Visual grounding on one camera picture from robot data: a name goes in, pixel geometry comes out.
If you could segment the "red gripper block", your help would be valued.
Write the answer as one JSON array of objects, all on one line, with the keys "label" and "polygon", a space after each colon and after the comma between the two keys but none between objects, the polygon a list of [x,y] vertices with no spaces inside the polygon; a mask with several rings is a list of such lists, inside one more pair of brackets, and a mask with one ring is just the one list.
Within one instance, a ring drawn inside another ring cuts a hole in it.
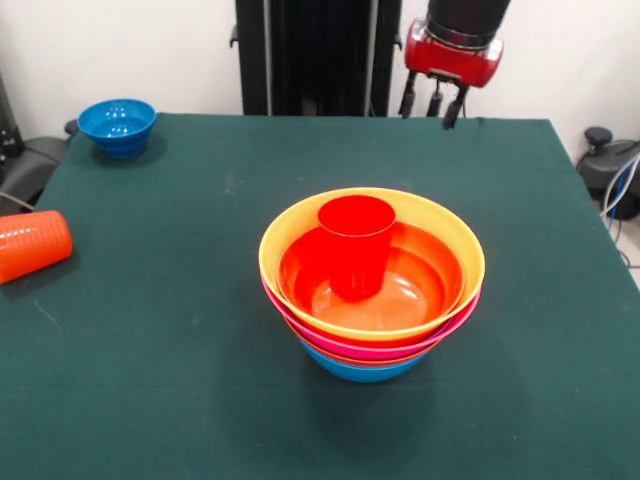
[{"label": "red gripper block", "polygon": [[405,66],[409,70],[398,115],[409,118],[416,96],[417,73],[458,87],[442,119],[444,130],[452,130],[460,116],[466,116],[466,97],[469,87],[483,88],[493,78],[504,52],[504,42],[493,39],[480,50],[454,48],[437,40],[427,30],[424,18],[416,18],[408,31]]}]

